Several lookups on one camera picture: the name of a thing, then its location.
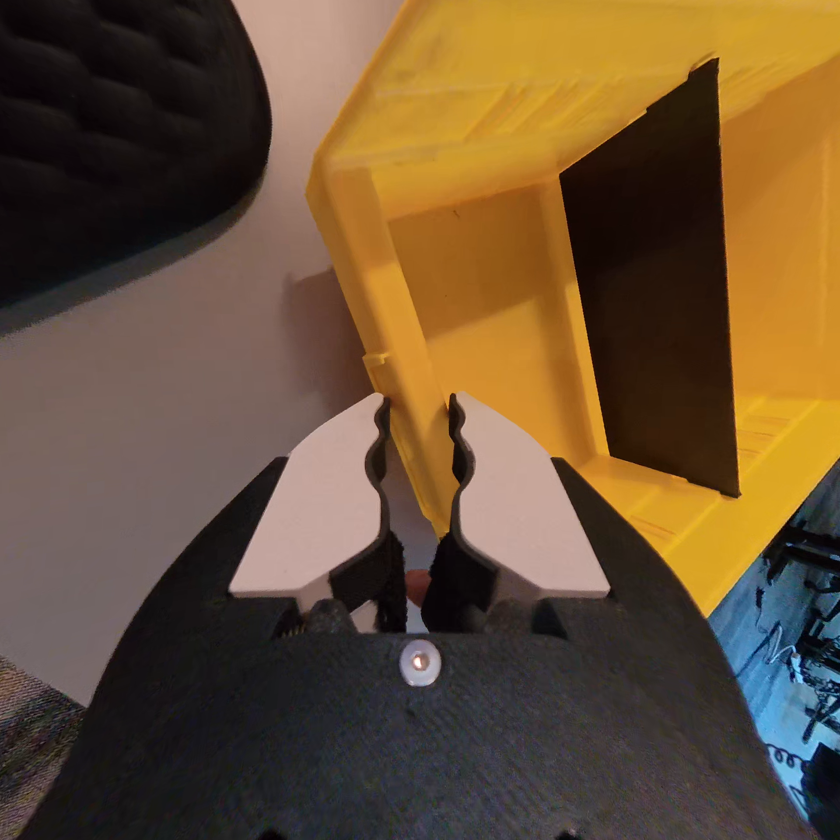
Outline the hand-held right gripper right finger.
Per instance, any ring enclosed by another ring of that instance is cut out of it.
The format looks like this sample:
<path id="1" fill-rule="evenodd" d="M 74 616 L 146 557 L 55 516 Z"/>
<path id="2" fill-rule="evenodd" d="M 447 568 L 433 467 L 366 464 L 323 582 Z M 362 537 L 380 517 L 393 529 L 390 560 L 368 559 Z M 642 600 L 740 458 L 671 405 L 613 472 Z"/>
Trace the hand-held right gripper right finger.
<path id="1" fill-rule="evenodd" d="M 549 452 L 467 392 L 449 399 L 458 481 L 448 583 L 467 601 L 600 599 L 611 590 Z"/>

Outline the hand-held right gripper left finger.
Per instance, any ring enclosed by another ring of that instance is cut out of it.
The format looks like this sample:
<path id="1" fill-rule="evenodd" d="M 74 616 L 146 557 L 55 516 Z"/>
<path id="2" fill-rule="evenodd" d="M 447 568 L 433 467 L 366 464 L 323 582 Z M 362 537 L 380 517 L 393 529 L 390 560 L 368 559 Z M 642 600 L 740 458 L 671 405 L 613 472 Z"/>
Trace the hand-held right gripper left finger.
<path id="1" fill-rule="evenodd" d="M 391 574 L 382 480 L 390 402 L 373 393 L 305 437 L 280 477 L 228 587 L 237 598 L 288 597 L 301 614 L 340 601 L 376 617 Z"/>

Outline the yellow plastic bin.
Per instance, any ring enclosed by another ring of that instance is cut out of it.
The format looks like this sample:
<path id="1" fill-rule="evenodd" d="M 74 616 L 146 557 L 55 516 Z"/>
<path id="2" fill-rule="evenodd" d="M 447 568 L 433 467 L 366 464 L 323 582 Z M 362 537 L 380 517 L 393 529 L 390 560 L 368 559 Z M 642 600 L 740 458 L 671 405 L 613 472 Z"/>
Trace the yellow plastic bin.
<path id="1" fill-rule="evenodd" d="M 560 174 L 718 58 L 740 496 L 611 456 Z M 438 536 L 467 392 L 709 616 L 838 460 L 838 2 L 404 2 L 308 203 Z"/>

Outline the grey desk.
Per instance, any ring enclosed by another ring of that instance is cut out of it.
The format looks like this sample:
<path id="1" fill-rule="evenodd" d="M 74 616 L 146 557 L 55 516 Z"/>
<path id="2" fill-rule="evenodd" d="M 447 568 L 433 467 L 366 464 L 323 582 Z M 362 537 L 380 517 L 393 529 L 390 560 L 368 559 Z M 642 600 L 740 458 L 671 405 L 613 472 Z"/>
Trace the grey desk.
<path id="1" fill-rule="evenodd" d="M 371 392 L 305 189 L 401 4 L 236 2 L 274 123 L 258 191 L 2 316 L 2 655 L 83 706 L 195 536 Z"/>

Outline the black bin divider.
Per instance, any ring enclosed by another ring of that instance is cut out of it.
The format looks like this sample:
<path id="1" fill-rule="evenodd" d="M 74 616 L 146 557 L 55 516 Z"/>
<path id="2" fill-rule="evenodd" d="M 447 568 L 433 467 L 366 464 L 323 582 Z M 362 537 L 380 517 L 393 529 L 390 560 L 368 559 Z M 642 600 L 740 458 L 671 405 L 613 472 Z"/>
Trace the black bin divider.
<path id="1" fill-rule="evenodd" d="M 739 497 L 718 58 L 560 174 L 611 456 Z"/>

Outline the black mesh pad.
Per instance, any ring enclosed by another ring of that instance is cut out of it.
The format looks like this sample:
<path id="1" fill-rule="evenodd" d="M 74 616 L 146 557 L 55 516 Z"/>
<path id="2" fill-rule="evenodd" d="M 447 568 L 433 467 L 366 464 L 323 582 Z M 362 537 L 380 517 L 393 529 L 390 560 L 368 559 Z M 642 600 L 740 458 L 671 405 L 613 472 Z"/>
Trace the black mesh pad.
<path id="1" fill-rule="evenodd" d="M 271 129 L 233 2 L 2 1 L 2 308 L 225 214 Z"/>

